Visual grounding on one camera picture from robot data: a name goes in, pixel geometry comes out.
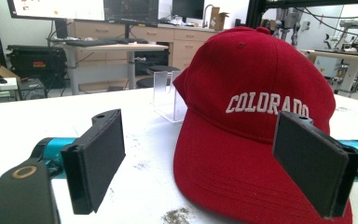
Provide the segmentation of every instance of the table surface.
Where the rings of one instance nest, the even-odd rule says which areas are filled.
[[[333,51],[329,49],[324,50],[301,50],[304,52],[308,52],[310,55],[315,56],[324,56],[324,57],[333,57],[333,58],[340,58],[344,60],[355,60],[358,61],[358,53],[357,52],[342,52],[342,51]]]
[[[68,49],[75,49],[81,52],[110,52],[110,51],[148,51],[148,50],[163,50],[167,49],[167,46],[155,45],[155,44],[115,44],[115,45],[102,45],[102,46],[90,46],[90,47],[75,47],[65,46]]]
[[[331,119],[336,139],[358,139],[358,101],[336,96]],[[101,112],[122,111],[126,158],[97,214],[73,214],[65,179],[53,179],[62,223],[237,223],[190,203],[178,190],[172,159],[181,123],[170,123],[152,106],[153,90],[114,91],[0,104],[0,175],[27,160],[46,137],[78,137]],[[358,223],[358,182],[351,192]]]

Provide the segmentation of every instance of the drawer handle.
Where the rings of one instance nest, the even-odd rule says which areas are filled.
[[[109,30],[96,28],[95,31],[96,32],[108,32]]]

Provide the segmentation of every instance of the computer monitor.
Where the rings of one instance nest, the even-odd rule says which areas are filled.
[[[186,18],[203,19],[204,0],[172,0],[172,14]]]
[[[13,19],[55,21],[58,38],[67,37],[66,20],[104,21],[103,0],[7,0]]]
[[[103,0],[105,19],[126,25],[158,25],[158,0]]]

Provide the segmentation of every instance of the white embroidered lettering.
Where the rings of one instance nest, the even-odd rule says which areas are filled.
[[[248,101],[248,106],[246,106],[245,108],[245,112],[255,112],[255,106],[253,105],[253,100],[255,98],[255,92],[252,91],[249,93],[249,101]]]
[[[226,109],[226,113],[232,112],[258,112],[278,115],[278,111],[288,111],[298,115],[309,117],[310,109],[307,105],[290,96],[284,96],[284,100],[277,93],[267,92],[243,92],[240,95],[234,95]]]
[[[281,96],[276,93],[272,93],[269,99],[269,107],[267,113],[278,115],[278,106],[280,102]]]
[[[301,101],[293,99],[293,113],[301,115],[302,104]]]
[[[269,94],[261,92],[257,103],[257,112],[266,112],[267,106],[269,105]]]
[[[226,109],[226,113],[232,113],[234,112],[234,107],[232,107],[232,104],[234,101],[238,101],[239,96],[235,95],[233,97],[231,97],[231,101],[229,102],[228,108]]]
[[[238,100],[237,106],[235,107],[235,112],[242,112],[248,101],[248,93],[244,92],[240,95],[240,99]]]
[[[282,111],[289,111],[290,112],[290,97],[288,97],[288,96],[284,97]]]

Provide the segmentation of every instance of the clear acrylic stand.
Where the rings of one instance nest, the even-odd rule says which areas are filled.
[[[181,71],[156,72],[154,74],[153,107],[157,113],[172,123],[183,121],[187,111],[182,96],[172,84],[180,74]]]

